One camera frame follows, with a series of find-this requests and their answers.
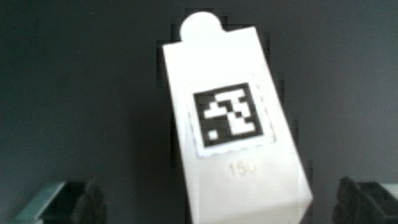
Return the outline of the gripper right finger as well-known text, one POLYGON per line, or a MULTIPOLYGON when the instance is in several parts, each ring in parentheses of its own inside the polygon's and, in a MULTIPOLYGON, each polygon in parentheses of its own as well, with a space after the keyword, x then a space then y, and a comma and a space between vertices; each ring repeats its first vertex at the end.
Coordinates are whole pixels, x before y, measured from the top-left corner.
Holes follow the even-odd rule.
POLYGON ((398 224, 398 198, 380 183, 339 180, 336 224, 398 224))

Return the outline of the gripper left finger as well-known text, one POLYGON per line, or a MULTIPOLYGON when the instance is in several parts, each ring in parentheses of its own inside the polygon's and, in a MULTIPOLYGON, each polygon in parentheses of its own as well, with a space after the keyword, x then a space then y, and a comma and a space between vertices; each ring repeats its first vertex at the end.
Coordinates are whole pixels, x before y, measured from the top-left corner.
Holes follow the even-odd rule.
POLYGON ((14 224, 106 224, 106 204, 97 183, 44 184, 14 217, 14 224))

